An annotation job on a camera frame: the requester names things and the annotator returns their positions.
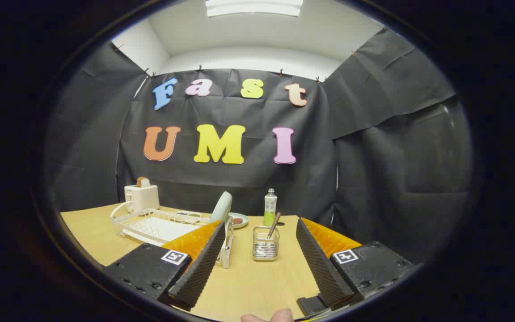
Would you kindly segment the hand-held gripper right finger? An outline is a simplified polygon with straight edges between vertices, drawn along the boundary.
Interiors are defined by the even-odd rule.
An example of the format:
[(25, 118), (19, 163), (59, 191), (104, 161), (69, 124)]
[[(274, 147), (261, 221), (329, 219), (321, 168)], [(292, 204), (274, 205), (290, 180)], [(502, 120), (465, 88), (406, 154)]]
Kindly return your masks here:
[(295, 235), (319, 290), (299, 298), (306, 316), (362, 302), (420, 267), (380, 241), (362, 245), (306, 218), (298, 220)]

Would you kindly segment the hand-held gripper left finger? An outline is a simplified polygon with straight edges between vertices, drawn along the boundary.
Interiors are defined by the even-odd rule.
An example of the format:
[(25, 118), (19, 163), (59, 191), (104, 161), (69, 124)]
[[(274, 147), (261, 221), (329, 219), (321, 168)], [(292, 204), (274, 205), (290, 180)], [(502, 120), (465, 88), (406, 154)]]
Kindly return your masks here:
[(139, 296), (191, 310), (225, 241), (225, 227), (224, 220), (217, 220), (164, 246), (143, 243), (103, 272)]

